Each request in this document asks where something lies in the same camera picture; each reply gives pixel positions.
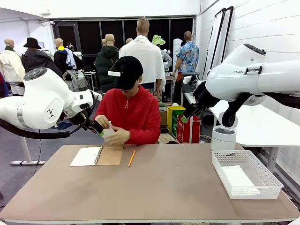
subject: white plastic tray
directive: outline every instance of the white plastic tray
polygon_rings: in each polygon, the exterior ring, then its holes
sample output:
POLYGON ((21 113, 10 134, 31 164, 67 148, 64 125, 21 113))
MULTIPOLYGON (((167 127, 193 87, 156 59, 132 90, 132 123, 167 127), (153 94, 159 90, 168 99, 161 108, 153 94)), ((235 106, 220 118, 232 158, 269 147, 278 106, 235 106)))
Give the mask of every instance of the white plastic tray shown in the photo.
POLYGON ((283 187, 251 151, 212 151, 212 163, 231 199, 277 199, 283 187))

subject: green jacket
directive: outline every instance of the green jacket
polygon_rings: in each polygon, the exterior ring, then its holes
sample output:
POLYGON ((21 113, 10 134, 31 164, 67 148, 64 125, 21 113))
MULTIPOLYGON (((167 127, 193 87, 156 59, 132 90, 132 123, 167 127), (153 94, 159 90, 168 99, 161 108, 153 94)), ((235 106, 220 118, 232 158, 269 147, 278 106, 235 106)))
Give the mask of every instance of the green jacket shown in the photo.
POLYGON ((119 50, 114 46, 103 46, 101 52, 98 53, 96 58, 96 70, 99 76, 101 89, 106 93, 113 88, 114 76, 108 76, 107 73, 119 59, 119 50))

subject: hoodie drawstring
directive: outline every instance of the hoodie drawstring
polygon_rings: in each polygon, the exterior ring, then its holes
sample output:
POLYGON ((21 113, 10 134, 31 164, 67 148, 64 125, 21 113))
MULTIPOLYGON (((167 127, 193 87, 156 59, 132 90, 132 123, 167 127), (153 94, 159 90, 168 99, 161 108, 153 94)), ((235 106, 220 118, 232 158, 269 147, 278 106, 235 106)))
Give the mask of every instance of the hoodie drawstring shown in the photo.
POLYGON ((128 99, 127 99, 127 103, 126 103, 125 109, 128 109, 128 99))

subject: white shirt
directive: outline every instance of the white shirt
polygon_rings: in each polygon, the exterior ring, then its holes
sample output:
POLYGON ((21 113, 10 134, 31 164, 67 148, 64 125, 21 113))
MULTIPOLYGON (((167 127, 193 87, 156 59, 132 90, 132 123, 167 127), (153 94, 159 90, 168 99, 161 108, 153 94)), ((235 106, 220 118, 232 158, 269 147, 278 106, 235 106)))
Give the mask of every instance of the white shirt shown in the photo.
POLYGON ((4 50, 0 54, 0 72, 6 82, 23 82, 25 69, 20 56, 16 52, 4 50))
POLYGON ((155 83, 157 79, 162 79, 160 89, 165 91, 165 68, 159 47, 139 35, 120 49, 120 58, 128 55, 136 57, 142 64, 144 73, 141 83, 155 83))

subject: black hat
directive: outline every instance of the black hat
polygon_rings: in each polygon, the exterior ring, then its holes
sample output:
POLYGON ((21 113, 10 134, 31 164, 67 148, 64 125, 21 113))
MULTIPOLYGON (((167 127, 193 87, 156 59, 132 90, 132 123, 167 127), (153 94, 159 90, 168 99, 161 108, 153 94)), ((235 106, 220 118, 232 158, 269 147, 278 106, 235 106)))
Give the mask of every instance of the black hat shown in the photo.
POLYGON ((33 37, 27 38, 27 43, 24 45, 25 48, 37 48, 41 49, 41 47, 38 45, 38 40, 36 40, 33 37))
POLYGON ((119 72, 114 87, 121 90, 130 90, 135 82, 143 75, 141 62, 133 56, 123 56, 114 65, 115 72, 119 72))

